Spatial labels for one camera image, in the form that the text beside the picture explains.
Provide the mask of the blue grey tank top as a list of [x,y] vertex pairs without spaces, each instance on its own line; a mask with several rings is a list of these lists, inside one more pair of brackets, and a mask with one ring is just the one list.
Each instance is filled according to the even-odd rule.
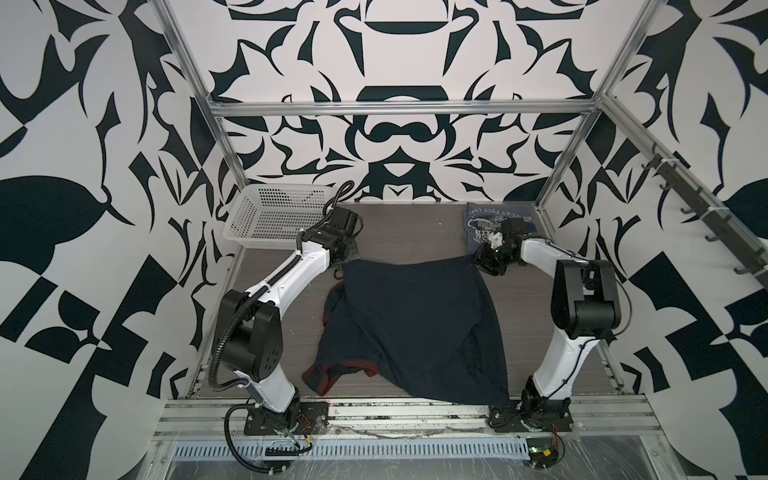
[[526,232],[537,231],[533,209],[528,203],[467,203],[462,220],[462,239],[466,244],[466,253],[474,254],[490,235],[501,230],[504,220],[513,218],[524,221]]

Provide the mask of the white plastic laundry basket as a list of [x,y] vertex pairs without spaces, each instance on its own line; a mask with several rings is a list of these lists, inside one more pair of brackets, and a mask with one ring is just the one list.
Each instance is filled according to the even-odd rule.
[[252,184],[236,196],[223,236],[246,249],[294,250],[299,230],[323,218],[327,186]]

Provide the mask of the black printed tank top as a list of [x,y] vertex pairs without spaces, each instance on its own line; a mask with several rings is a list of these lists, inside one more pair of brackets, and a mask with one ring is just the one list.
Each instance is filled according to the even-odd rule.
[[510,402],[500,324],[466,256],[410,265],[356,260],[328,293],[304,383],[320,396],[344,375],[381,376],[408,395],[465,405]]

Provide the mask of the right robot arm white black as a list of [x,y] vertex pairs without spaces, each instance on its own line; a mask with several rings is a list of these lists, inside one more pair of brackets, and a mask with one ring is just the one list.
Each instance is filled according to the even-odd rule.
[[516,263],[536,267],[553,279],[550,313],[555,329],[545,357],[528,377],[516,405],[489,409],[489,427],[497,432],[518,427],[540,431],[565,420],[586,358],[621,323],[614,266],[530,232],[520,218],[504,220],[477,248],[473,261],[493,276],[505,274]]

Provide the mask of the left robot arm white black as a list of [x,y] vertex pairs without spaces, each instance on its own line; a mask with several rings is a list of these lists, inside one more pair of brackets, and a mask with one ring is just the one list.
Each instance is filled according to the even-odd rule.
[[298,231],[291,255],[264,280],[219,304],[206,373],[213,392],[242,389],[246,409],[264,428],[291,431],[301,414],[300,395],[285,375],[282,318],[319,275],[358,257],[361,217],[335,206],[315,225]]

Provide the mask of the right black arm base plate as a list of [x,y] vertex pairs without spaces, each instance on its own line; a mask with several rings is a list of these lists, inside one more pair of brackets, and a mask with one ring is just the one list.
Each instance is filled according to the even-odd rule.
[[568,433],[573,426],[569,410],[523,410],[520,402],[503,407],[490,406],[486,423],[496,433]]

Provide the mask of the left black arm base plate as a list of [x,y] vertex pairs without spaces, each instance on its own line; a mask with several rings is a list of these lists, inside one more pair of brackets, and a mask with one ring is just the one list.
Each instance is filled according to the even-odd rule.
[[307,435],[316,427],[327,425],[329,404],[326,402],[294,401],[285,412],[278,413],[265,406],[250,406],[244,434],[267,436],[290,432]]

